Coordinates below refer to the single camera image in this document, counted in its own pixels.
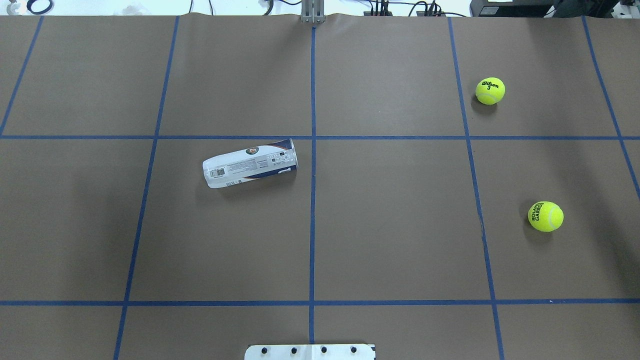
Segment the blue tape line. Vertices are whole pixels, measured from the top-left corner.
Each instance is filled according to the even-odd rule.
[[[497,305],[640,304],[640,299],[513,299],[496,300]]]
[[[640,304],[638,298],[602,299],[497,299],[497,300],[315,300],[314,306],[488,306],[563,304]],[[0,300],[0,306],[123,306],[124,301],[100,300]],[[252,307],[310,306],[308,300],[131,300],[127,307]]]
[[[122,305],[122,313],[120,314],[120,325],[118,326],[118,336],[116,337],[116,345],[113,351],[113,360],[118,360],[120,356],[120,346],[122,345],[122,335],[124,333],[124,325],[127,319],[127,308],[129,297],[131,296],[131,284],[133,282],[133,273],[136,268],[136,259],[138,257],[138,247],[140,245],[140,234],[142,233],[142,221],[145,217],[145,210],[147,208],[147,197],[149,193],[149,184],[151,183],[151,175],[154,168],[154,161],[156,159],[156,149],[158,143],[158,135],[160,133],[160,125],[162,123],[162,115],[164,110],[164,98],[166,96],[166,89],[169,85],[169,76],[171,74],[171,64],[173,61],[173,50],[175,49],[175,39],[178,34],[178,25],[180,23],[180,17],[175,17],[175,23],[173,25],[173,36],[171,39],[171,48],[169,50],[169,59],[166,63],[166,71],[164,73],[164,83],[162,95],[160,97],[160,105],[158,106],[158,116],[156,120],[156,131],[154,135],[154,142],[151,146],[151,155],[149,156],[149,164],[147,168],[147,178],[145,180],[145,188],[142,193],[142,202],[140,205],[140,213],[138,215],[138,226],[136,228],[136,237],[133,243],[133,250],[131,252],[131,262],[129,263],[129,273],[127,275],[127,287],[124,293],[124,303]]]
[[[308,135],[2,135],[13,140],[313,140]],[[591,140],[618,141],[618,136],[527,136],[527,135],[470,135],[471,140]],[[464,135],[318,135],[316,140],[466,140]],[[640,136],[622,136],[624,140],[640,140]]]
[[[449,37],[451,38],[451,52],[453,55],[453,65],[456,70],[456,82],[458,84],[458,97],[460,98],[460,111],[462,113],[462,123],[465,128],[465,136],[467,137],[467,153],[469,156],[469,167],[471,169],[471,180],[474,185],[474,193],[476,195],[476,209],[478,212],[478,218],[480,219],[480,230],[482,232],[482,243],[484,250],[484,265],[486,267],[486,277],[489,284],[489,295],[491,300],[495,301],[495,290],[493,289],[493,275],[491,271],[491,261],[489,259],[489,246],[486,243],[486,232],[484,231],[484,218],[482,214],[482,204],[480,202],[480,192],[478,190],[477,177],[476,177],[476,165],[474,162],[474,153],[471,148],[471,137],[469,136],[469,126],[467,122],[467,111],[465,109],[465,100],[462,93],[462,82],[460,80],[460,68],[458,66],[458,54],[456,53],[456,40],[453,33],[453,23],[451,18],[448,17],[449,23]],[[500,360],[504,360],[504,347],[502,346],[502,333],[500,331],[500,318],[498,317],[498,307],[492,304],[493,311],[493,324],[495,326],[495,337],[498,345],[498,355]]]
[[[439,136],[439,135],[426,135],[426,136],[359,136],[359,135],[339,135],[339,136],[317,136],[318,140],[464,140],[464,136]]]
[[[526,135],[472,135],[471,140],[618,140],[617,136],[526,136]]]
[[[311,28],[311,208],[309,232],[309,343],[315,342],[316,299],[316,28]]]
[[[309,306],[307,300],[247,300],[247,301],[205,301],[205,300],[178,300],[178,301],[129,301],[129,306]]]
[[[0,300],[0,306],[122,306],[122,301]]]
[[[593,67],[596,70],[596,75],[598,76],[598,81],[600,82],[600,88],[602,88],[604,99],[607,101],[609,114],[611,115],[613,126],[616,128],[616,133],[618,134],[618,139],[620,140],[620,147],[622,148],[622,153],[625,156],[625,161],[627,162],[627,168],[629,169],[629,174],[631,175],[631,180],[633,181],[634,187],[636,188],[636,196],[638,197],[638,199],[640,199],[640,186],[638,186],[636,173],[634,172],[634,167],[631,165],[631,159],[629,158],[629,154],[627,153],[627,147],[625,146],[625,141],[622,137],[620,126],[618,125],[618,119],[616,118],[616,114],[613,111],[613,106],[611,105],[611,100],[609,98],[609,93],[607,92],[607,87],[604,85],[604,80],[602,79],[602,74],[600,73],[600,67],[598,66],[598,60],[596,59],[596,53],[593,50],[593,43],[591,42],[591,34],[589,33],[587,18],[584,15],[582,16],[582,26],[584,27],[584,34],[587,36],[587,44],[589,45],[589,52],[591,53],[591,59],[593,60]]]
[[[311,140],[311,136],[300,135],[160,135],[161,140]]]
[[[3,135],[14,140],[151,140],[153,135]]]
[[[29,45],[27,56],[24,57],[24,62],[22,63],[22,68],[20,69],[18,80],[15,81],[15,86],[13,87],[11,98],[9,98],[9,104],[6,106],[6,111],[4,112],[2,124],[0,124],[0,136],[2,136],[2,133],[4,132],[4,127],[6,126],[6,122],[9,119],[9,114],[11,113],[11,107],[13,106],[13,101],[15,100],[15,96],[18,94],[18,89],[20,88],[20,83],[22,82],[24,71],[27,69],[27,64],[29,63],[29,59],[31,57],[31,53],[33,52],[33,48],[36,45],[36,40],[38,39],[38,34],[40,34],[40,28],[42,27],[43,21],[44,21],[44,16],[41,16],[40,20],[38,20],[38,26],[36,26],[36,31],[33,33],[33,38],[31,39],[31,45]]]
[[[317,300],[316,306],[453,306],[492,303],[491,300]]]

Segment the tennis ball can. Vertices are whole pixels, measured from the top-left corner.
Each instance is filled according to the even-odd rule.
[[[287,139],[214,156],[202,162],[209,188],[225,188],[298,168],[293,140]]]

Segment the tennis ball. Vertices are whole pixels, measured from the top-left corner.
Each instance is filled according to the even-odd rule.
[[[476,97],[485,105],[493,105],[502,100],[504,83],[498,78],[486,78],[476,86]]]
[[[529,223],[546,233],[556,230],[564,220],[562,209],[550,201],[538,201],[529,209]]]

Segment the can lid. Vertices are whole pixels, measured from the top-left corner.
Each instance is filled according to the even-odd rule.
[[[293,158],[296,160],[296,168],[298,168],[298,155],[296,154],[296,147],[293,146],[293,139],[290,138],[289,142],[291,143],[291,150],[293,151]]]

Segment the brown table surface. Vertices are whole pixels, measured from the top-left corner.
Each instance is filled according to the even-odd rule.
[[[0,33],[0,359],[640,356],[638,20]],[[207,187],[203,160],[284,138],[297,172]],[[560,229],[530,227],[537,200]]]

